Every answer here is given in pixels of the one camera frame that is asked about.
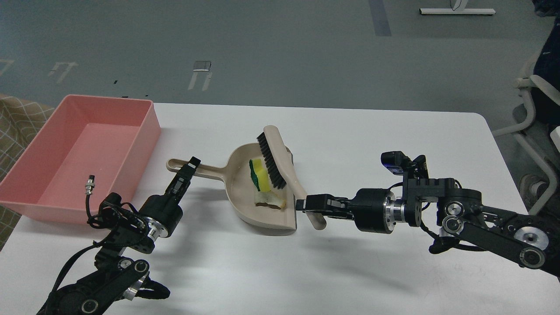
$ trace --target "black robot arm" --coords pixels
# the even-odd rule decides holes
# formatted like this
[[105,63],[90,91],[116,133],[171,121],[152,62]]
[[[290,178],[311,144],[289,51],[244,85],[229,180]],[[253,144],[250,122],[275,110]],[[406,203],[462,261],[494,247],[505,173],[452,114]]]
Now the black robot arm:
[[[488,207],[479,191],[465,189],[453,178],[428,177],[426,157],[414,160],[400,151],[386,152],[381,162],[403,181],[389,189],[363,188],[353,199],[329,194],[309,195],[296,201],[296,210],[353,220],[360,231],[393,232],[397,223],[420,227],[433,239],[433,254],[451,248],[489,251],[519,266],[541,269],[560,276],[560,225],[534,215]],[[391,189],[403,187],[402,198]],[[422,222],[424,203],[437,202],[440,233],[428,230]],[[464,240],[475,246],[463,245]]]
[[[68,260],[62,268],[53,290],[39,310],[40,315],[103,314],[114,302],[134,297],[165,299],[169,290],[150,279],[150,265],[145,260],[133,260],[122,256],[127,247],[150,254],[159,237],[170,237],[183,211],[179,206],[189,188],[200,160],[192,157],[177,172],[163,195],[150,196],[137,211],[121,196],[109,194],[99,206],[99,213],[91,215],[89,196],[94,177],[86,184],[86,212],[88,223],[96,229],[111,232],[100,242],[84,248]],[[101,247],[95,256],[97,270],[62,288],[58,288],[66,273],[80,255],[89,249]]]

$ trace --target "brush bristles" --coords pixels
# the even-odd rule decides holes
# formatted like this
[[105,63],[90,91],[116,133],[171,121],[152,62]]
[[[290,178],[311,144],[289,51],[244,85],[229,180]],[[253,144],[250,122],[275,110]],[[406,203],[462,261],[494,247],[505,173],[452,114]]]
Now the brush bristles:
[[270,177],[272,186],[278,189],[284,188],[286,186],[286,181],[282,175],[280,175],[278,167],[276,167],[276,162],[274,162],[274,157],[272,156],[270,147],[268,146],[267,137],[264,133],[261,133],[256,140],[259,142],[260,152],[263,154],[264,163],[267,166],[268,177]]

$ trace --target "pink container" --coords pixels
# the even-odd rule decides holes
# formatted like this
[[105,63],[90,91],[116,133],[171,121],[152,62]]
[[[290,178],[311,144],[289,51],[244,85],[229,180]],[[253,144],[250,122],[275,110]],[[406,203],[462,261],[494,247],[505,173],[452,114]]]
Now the pink container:
[[110,193],[130,201],[161,133],[153,102],[68,95],[0,184],[0,204],[37,220],[85,223]]

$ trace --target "metal connector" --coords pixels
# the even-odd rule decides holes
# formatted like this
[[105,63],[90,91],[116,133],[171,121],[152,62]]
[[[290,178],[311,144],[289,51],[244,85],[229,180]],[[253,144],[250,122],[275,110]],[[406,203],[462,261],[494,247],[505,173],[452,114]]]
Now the metal connector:
[[86,194],[92,194],[94,192],[94,187],[95,187],[94,181],[95,181],[95,176],[90,175],[86,183]]

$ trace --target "dustpan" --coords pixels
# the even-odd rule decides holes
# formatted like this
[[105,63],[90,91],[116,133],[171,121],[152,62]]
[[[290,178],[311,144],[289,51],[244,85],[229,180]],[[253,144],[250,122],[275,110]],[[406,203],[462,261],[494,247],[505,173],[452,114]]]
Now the dustpan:
[[[236,214],[245,222],[261,228],[295,230],[295,201],[289,186],[284,187],[284,189],[276,189],[270,185],[274,193],[286,200],[286,206],[283,209],[255,206],[255,185],[250,175],[249,160],[262,158],[263,154],[260,151],[259,144],[249,143],[235,149],[223,168],[200,164],[194,175],[222,181],[226,186],[227,197],[235,208]],[[171,172],[177,172],[185,163],[188,163],[188,161],[170,159],[167,161],[167,169]]]

